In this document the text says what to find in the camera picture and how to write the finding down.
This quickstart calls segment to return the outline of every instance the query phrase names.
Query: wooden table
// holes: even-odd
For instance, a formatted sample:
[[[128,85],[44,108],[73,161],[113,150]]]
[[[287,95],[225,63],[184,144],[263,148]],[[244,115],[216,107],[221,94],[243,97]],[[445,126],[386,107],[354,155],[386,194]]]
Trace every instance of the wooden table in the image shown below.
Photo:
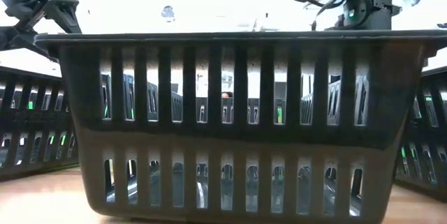
[[[0,223],[138,223],[93,212],[79,168],[0,183]],[[393,187],[384,223],[447,224],[447,204]]]

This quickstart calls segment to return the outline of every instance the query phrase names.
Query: basket rim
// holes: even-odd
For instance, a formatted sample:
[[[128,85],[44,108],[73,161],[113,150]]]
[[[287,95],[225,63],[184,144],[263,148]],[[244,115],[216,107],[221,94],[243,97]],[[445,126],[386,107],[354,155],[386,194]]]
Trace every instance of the basket rim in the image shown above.
[[[443,30],[356,30],[299,32],[218,32],[218,33],[114,33],[114,34],[38,34],[37,45],[55,43],[143,43],[147,41],[218,41],[218,40],[442,40]]]

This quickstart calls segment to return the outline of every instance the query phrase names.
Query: dark gray basket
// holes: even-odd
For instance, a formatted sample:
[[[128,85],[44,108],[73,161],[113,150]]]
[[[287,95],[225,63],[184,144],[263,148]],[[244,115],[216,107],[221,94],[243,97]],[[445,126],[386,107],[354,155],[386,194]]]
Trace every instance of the dark gray basket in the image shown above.
[[[60,60],[95,211],[201,223],[380,223],[423,62],[446,39],[442,31],[328,31],[41,35],[36,43]],[[227,105],[233,105],[227,124],[221,57],[229,52],[235,97]],[[249,57],[261,64],[258,124],[247,121]],[[170,69],[178,58],[182,121],[173,121]],[[147,109],[148,59],[158,61],[158,121],[150,120]],[[203,59],[209,73],[205,124],[198,122],[195,106],[196,64]],[[275,59],[287,65],[284,124],[274,123]],[[112,73],[107,119],[101,66]],[[135,73],[133,119],[125,114],[123,66]],[[302,73],[309,71],[314,85],[306,124],[300,93]],[[334,124],[328,118],[332,71],[342,76]],[[361,124],[355,117],[359,78],[367,89]],[[359,175],[361,189],[354,190],[351,180]],[[277,177],[283,179],[281,195]],[[360,203],[352,203],[354,191],[360,191]]]
[[[61,78],[0,67],[0,180],[78,163]]]
[[[447,202],[447,68],[424,73],[411,112],[396,182]]]

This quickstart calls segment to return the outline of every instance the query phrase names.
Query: person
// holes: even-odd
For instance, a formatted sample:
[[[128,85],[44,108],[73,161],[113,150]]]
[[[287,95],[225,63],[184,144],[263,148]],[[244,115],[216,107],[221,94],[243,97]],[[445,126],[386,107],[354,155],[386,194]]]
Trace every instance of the person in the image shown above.
[[[233,92],[229,92],[229,91],[222,92],[222,98],[232,98],[232,97],[233,97]]]

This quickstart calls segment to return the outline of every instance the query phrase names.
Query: black mount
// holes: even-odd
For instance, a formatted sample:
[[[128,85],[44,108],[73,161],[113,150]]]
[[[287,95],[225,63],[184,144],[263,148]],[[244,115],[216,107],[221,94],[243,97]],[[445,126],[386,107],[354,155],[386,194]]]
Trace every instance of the black mount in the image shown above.
[[[76,17],[76,0],[2,0],[5,13],[19,22],[11,27],[0,27],[0,51],[26,48],[45,57],[47,52],[34,45],[37,34],[33,27],[42,18],[54,20],[66,33],[81,33]]]

